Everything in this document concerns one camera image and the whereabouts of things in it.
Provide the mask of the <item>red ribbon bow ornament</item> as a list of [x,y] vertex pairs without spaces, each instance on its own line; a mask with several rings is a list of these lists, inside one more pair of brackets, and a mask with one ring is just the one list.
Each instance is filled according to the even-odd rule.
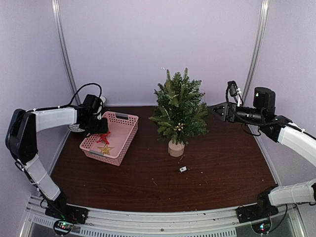
[[108,131],[107,133],[101,134],[100,138],[96,141],[96,143],[105,143],[106,145],[108,145],[109,141],[107,139],[107,136],[110,134],[111,134],[110,131]]

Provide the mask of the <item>pink plastic basket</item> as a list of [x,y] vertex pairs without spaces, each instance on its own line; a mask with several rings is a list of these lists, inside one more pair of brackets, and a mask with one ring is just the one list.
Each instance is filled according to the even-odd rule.
[[84,138],[79,148],[89,158],[120,166],[138,131],[139,117],[111,111],[105,112],[102,117],[107,118],[108,128],[111,132],[111,134],[107,136],[109,141],[108,146],[113,147],[110,151],[110,155],[100,153],[100,150],[97,148],[106,145],[105,143],[96,143],[100,138],[100,134]]

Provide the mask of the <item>gold star ornament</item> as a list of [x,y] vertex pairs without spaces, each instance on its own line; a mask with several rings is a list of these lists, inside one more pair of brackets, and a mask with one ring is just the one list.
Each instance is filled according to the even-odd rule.
[[110,151],[113,149],[113,147],[109,147],[107,144],[103,147],[97,147],[100,150],[100,153],[104,155],[110,155]]

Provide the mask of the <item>small green christmas tree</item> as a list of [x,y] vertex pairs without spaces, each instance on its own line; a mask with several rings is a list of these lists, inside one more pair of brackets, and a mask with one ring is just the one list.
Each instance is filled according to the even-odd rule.
[[[205,117],[207,104],[202,101],[205,93],[200,91],[201,80],[191,80],[188,68],[183,73],[171,76],[166,71],[166,81],[154,90],[157,106],[149,120],[158,126],[158,134],[168,140],[168,154],[172,157],[183,155],[191,137],[208,133]],[[184,123],[182,131],[174,131],[178,123]]]

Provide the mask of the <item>gold glitter berry sprig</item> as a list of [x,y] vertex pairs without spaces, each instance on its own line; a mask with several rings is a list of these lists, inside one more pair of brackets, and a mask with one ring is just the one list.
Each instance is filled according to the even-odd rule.
[[178,123],[175,127],[174,127],[174,131],[182,131],[184,129],[185,124],[184,123]]

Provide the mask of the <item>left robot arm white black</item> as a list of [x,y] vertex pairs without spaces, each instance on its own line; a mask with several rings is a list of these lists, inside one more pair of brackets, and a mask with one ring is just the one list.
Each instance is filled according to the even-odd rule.
[[31,184],[46,199],[54,201],[51,210],[60,219],[67,219],[71,215],[71,208],[59,200],[62,192],[40,161],[37,134],[42,130],[72,125],[89,135],[106,133],[107,121],[101,117],[105,101],[104,96],[88,94],[78,106],[65,105],[29,111],[17,109],[12,115],[5,139],[6,147]]

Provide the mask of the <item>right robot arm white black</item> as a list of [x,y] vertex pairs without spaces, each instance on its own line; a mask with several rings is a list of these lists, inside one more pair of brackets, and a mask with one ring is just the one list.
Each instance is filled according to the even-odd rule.
[[[209,111],[220,120],[257,126],[259,133],[265,134],[276,143],[280,143],[298,153],[312,165],[316,163],[316,139],[299,128],[292,120],[275,115],[276,94],[266,87],[254,89],[253,106],[246,107],[240,95],[240,89],[234,81],[228,82],[226,98],[233,97],[234,102],[225,102],[209,107]],[[253,214],[265,217],[272,206],[290,203],[316,203],[316,181],[288,186],[277,186],[263,191],[257,197]]]

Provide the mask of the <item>blue white patterned plate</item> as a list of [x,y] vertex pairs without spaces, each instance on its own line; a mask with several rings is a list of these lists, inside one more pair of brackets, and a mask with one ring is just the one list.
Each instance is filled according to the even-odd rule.
[[85,130],[82,129],[82,128],[80,128],[78,124],[71,124],[71,125],[68,125],[67,128],[68,128],[71,132],[75,132],[75,133],[85,132]]

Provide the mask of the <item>white ceramic bowl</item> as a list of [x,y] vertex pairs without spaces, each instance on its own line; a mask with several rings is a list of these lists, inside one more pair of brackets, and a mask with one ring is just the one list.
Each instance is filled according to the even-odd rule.
[[106,98],[104,96],[101,96],[100,99],[102,101],[102,107],[105,107]]

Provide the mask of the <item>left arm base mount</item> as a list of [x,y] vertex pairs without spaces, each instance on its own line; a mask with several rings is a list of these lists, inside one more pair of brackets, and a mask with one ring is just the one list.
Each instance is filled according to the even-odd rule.
[[88,209],[66,204],[64,208],[57,207],[50,201],[47,201],[45,215],[55,218],[53,230],[59,236],[69,234],[75,225],[85,224],[88,217]]

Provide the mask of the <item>aluminium front rail frame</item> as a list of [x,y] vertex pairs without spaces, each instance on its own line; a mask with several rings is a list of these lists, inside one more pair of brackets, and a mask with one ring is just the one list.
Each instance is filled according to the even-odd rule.
[[236,207],[189,212],[124,212],[89,208],[84,224],[74,224],[68,237],[305,237],[306,228],[294,205],[277,215],[241,223]]

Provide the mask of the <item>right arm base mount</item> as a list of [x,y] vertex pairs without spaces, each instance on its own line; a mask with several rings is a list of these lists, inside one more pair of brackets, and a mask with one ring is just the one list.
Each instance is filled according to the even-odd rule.
[[237,218],[240,224],[250,223],[256,234],[268,234],[272,230],[271,217],[279,213],[277,207],[260,210],[257,204],[239,206],[236,209]]

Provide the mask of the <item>right aluminium corner post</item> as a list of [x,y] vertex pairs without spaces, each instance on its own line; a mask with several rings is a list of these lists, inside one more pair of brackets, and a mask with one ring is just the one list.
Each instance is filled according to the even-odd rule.
[[246,83],[245,83],[244,91],[243,91],[243,98],[242,98],[243,100],[247,99],[251,84],[254,79],[254,75],[255,75],[258,59],[259,59],[259,54],[260,54],[260,48],[262,46],[264,35],[265,35],[268,14],[269,14],[269,0],[262,0],[253,54],[250,61],[250,67],[249,67],[249,71],[247,74],[247,79],[246,79]]

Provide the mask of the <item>aluminium corner post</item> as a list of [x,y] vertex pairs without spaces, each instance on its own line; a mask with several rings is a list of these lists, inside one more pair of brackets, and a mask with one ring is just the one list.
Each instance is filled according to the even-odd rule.
[[262,0],[253,54],[250,61],[250,67],[249,67],[249,71],[247,74],[247,79],[246,79],[246,83],[245,83],[244,91],[243,91],[243,98],[242,98],[243,100],[247,99],[251,84],[254,79],[254,75],[255,75],[258,59],[259,59],[259,54],[260,54],[260,48],[262,46],[264,35],[265,35],[268,14],[269,14],[269,0]]
[[74,101],[78,105],[81,103],[79,96],[76,94],[77,91],[77,86],[75,83],[75,79],[73,76],[72,68],[71,68],[71,63],[67,51],[67,46],[66,46],[66,41],[65,41],[65,36],[64,36],[64,31],[63,31],[63,25],[62,25],[62,17],[61,17],[61,12],[60,12],[60,4],[58,0],[52,0],[52,11],[53,11],[53,16],[55,20],[55,25],[57,28],[57,34],[60,42],[60,47],[61,47],[61,52],[62,52],[62,59],[66,71],[66,75],[70,84],[71,92],[74,96]]

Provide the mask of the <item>left aluminium corner post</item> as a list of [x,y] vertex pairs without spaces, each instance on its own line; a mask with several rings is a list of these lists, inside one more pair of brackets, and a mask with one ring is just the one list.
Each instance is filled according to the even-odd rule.
[[64,31],[63,31],[63,25],[62,25],[62,17],[61,17],[61,12],[60,12],[60,4],[58,0],[52,0],[52,11],[53,11],[53,16],[55,20],[55,25],[57,28],[57,34],[60,42],[60,47],[61,47],[61,52],[62,52],[62,59],[66,71],[66,75],[70,84],[71,92],[74,96],[74,101],[78,105],[81,103],[79,96],[76,94],[77,91],[77,86],[75,83],[75,79],[73,76],[72,68],[71,68],[71,63],[67,51],[67,46],[66,46],[66,41],[65,41],[65,36],[64,36]]

